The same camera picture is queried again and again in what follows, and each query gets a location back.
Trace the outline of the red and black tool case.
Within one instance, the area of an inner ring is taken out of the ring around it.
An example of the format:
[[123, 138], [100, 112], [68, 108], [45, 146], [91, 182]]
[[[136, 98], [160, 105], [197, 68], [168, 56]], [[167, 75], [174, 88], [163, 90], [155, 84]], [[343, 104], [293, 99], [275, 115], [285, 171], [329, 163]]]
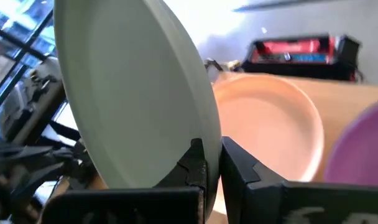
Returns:
[[303, 35], [251, 42], [241, 68], [247, 73], [363, 82], [361, 43], [348, 35]]

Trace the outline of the lilac plate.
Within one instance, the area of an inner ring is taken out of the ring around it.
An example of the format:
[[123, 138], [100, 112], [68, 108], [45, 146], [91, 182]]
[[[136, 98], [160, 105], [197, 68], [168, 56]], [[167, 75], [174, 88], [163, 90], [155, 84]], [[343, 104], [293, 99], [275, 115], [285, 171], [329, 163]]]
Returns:
[[323, 179], [378, 185], [378, 101], [344, 129], [333, 146]]

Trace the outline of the off-white plate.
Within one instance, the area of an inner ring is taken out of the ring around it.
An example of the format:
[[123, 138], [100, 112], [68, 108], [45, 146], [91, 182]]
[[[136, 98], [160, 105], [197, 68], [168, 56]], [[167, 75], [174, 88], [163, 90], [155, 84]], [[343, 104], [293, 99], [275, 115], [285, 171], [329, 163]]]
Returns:
[[55, 0], [53, 16], [65, 92], [105, 184], [153, 187], [199, 138], [210, 216], [222, 148], [218, 109], [176, 15], [164, 0]]

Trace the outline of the peach plate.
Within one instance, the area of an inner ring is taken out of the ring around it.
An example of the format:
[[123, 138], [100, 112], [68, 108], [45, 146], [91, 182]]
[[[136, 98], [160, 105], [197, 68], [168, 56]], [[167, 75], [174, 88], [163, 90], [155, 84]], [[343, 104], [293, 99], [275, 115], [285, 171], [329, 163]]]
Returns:
[[324, 128], [310, 97], [273, 75], [213, 83], [221, 133], [287, 180], [309, 182], [320, 166]]

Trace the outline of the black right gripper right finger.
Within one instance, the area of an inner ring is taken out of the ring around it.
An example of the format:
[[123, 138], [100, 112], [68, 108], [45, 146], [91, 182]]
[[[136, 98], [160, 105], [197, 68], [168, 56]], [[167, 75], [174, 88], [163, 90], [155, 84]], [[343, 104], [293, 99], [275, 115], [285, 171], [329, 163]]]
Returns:
[[378, 187], [289, 181], [231, 138], [222, 143], [229, 224], [378, 224]]

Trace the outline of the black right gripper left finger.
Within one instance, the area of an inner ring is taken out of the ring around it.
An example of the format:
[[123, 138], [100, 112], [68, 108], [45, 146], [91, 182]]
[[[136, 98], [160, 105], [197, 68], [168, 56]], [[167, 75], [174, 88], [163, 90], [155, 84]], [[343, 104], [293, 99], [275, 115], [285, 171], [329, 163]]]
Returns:
[[51, 199], [41, 224], [204, 224], [206, 179], [202, 140], [192, 139], [156, 186], [71, 190]]

